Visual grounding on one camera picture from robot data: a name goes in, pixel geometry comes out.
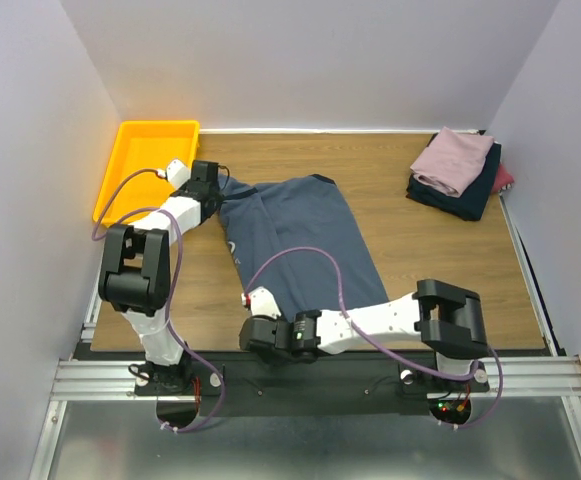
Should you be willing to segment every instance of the white wall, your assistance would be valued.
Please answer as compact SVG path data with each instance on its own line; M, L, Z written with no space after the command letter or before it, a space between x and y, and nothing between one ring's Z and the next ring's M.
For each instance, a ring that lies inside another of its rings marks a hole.
M490 131L557 336L581 354L581 0L559 4Z
M0 480L27 478L77 340L118 115L56 0L0 1Z
M484 128L557 0L61 0L124 119Z

